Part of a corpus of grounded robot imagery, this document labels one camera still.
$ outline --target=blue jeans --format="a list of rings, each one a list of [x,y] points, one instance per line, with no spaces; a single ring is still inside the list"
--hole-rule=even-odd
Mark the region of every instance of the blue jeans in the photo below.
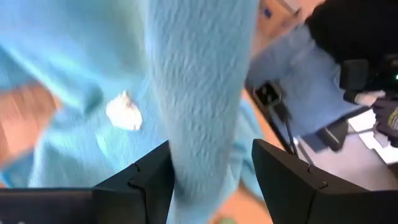
[[[253,60],[246,86],[259,88],[269,80],[278,80],[282,87],[294,136],[312,134],[359,108],[343,100],[340,66],[316,45],[304,24],[270,44]],[[285,125],[274,112],[271,114],[286,138]]]

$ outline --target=blue sweater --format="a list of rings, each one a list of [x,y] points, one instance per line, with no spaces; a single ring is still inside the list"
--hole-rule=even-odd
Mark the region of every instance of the blue sweater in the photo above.
[[[92,186],[169,139],[170,223],[204,223],[241,178],[260,194],[250,153],[261,132],[239,107],[256,9],[255,0],[0,0],[0,87],[34,78],[65,105],[29,175],[7,183]],[[105,115],[123,90],[142,113],[138,131]]]

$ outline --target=black jacket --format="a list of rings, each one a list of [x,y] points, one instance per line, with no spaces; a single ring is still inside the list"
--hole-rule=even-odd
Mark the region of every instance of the black jacket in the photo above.
[[[337,63],[398,54],[398,0],[326,0],[305,22]]]

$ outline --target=person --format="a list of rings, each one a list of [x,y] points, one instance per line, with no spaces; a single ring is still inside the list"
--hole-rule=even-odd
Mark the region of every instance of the person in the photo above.
[[[261,194],[262,133],[240,100],[256,12],[256,0],[0,0],[0,86],[32,77],[62,102],[8,186],[91,187],[169,140],[170,223],[205,223],[240,180]],[[106,115],[124,91],[135,130]]]
[[[340,64],[367,59],[375,66],[398,52],[396,1],[326,0],[304,23],[264,49],[252,62],[246,86],[250,91],[265,82],[278,82],[291,116],[294,136],[312,134],[358,106],[343,100]],[[273,120],[288,139],[285,124]]]

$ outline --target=floor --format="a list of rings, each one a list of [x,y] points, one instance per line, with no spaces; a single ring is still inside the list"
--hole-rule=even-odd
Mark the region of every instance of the floor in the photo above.
[[[300,143],[313,163],[331,174],[368,190],[398,189],[395,175],[375,150],[365,146],[359,136],[348,136],[340,152],[325,149],[315,153],[305,142],[300,140]]]

